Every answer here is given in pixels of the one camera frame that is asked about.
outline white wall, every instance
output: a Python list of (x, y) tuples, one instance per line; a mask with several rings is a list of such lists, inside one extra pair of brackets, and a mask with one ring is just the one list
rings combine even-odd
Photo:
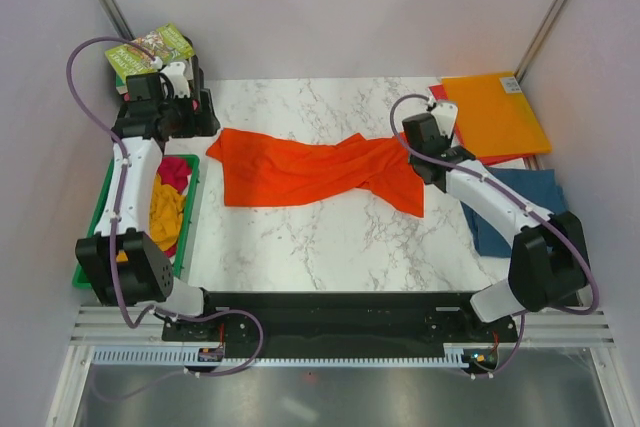
[(209, 79), (515, 69), (552, 0), (117, 0), (136, 35), (175, 21)]
[(640, 2), (570, 0), (523, 88), (640, 397)]
[[(110, 156), (68, 94), (65, 63), (76, 44), (114, 30), (97, 0), (0, 0), (0, 12), (0, 424), (35, 427), (77, 313), (75, 239)], [(81, 93), (113, 118), (102, 52), (78, 64)]]

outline marble table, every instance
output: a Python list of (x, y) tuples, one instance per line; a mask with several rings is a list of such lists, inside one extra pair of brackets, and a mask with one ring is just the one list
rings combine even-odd
[[(435, 78), (209, 82), (223, 127), (306, 143), (354, 133), (389, 137), (388, 112), (401, 95), (427, 93)], [(406, 102), (398, 121), (423, 111)], [(506, 276), (507, 259), (480, 257), (460, 202), (424, 189), (423, 219), (352, 190), (286, 208), (229, 208), (221, 165), (204, 156), (212, 138), (176, 139), (168, 154), (194, 153), (206, 167), (192, 261), (182, 278), (216, 291), (478, 290)], [(522, 161), (511, 167), (524, 168)]]

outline green plastic bin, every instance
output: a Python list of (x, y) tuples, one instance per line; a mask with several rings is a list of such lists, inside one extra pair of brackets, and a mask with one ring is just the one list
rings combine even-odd
[[(182, 262), (184, 261), (184, 253), (187, 247), (187, 236), (189, 235), (189, 226), (191, 225), (191, 215), (193, 213), (193, 201), (196, 196), (196, 186), (199, 182), (199, 168), (200, 168), (200, 159), (197, 155), (169, 155), (167, 157), (180, 157), (187, 161), (189, 167), (191, 167), (191, 180), (189, 181), (189, 188), (187, 190), (187, 200), (184, 206), (184, 216), (182, 219), (182, 228), (180, 229), (180, 238), (178, 239), (178, 249), (176, 250), (176, 257), (173, 262), (173, 274), (180, 278), (180, 274), (182, 273), (182, 269), (184, 266)], [(93, 235), (93, 231), (98, 225), (98, 221), (100, 220), (100, 216), (102, 215), (102, 211), (104, 210), (105, 204), (107, 202), (107, 195), (109, 194), (109, 184), (111, 183), (111, 176), (113, 175), (113, 160), (109, 164), (109, 168), (107, 169), (107, 175), (104, 178), (104, 183), (102, 184), (102, 189), (100, 190), (100, 197), (98, 198), (98, 203), (96, 204), (96, 208), (93, 211), (93, 217), (91, 218), (91, 224), (89, 225), (89, 230), (87, 231), (87, 237), (91, 237)], [(72, 284), (74, 287), (78, 289), (91, 289), (91, 284), (87, 279), (87, 276), (84, 274), (82, 267), (80, 264), (76, 266), (76, 272), (73, 274)]]

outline yellow book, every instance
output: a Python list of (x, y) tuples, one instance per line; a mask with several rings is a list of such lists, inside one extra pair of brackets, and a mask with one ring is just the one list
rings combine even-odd
[(442, 85), (449, 100), (458, 104), (456, 133), (478, 158), (551, 152), (512, 72), (445, 78)]

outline dark blue towel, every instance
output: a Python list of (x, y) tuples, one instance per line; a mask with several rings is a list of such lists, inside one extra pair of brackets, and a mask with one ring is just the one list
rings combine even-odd
[[(534, 204), (555, 214), (567, 210), (562, 187), (556, 184), (553, 170), (524, 170), (488, 168), (499, 181), (507, 184)], [(511, 257), (511, 247), (489, 222), (462, 204), (464, 216), (473, 235), (473, 244), (480, 255)]]

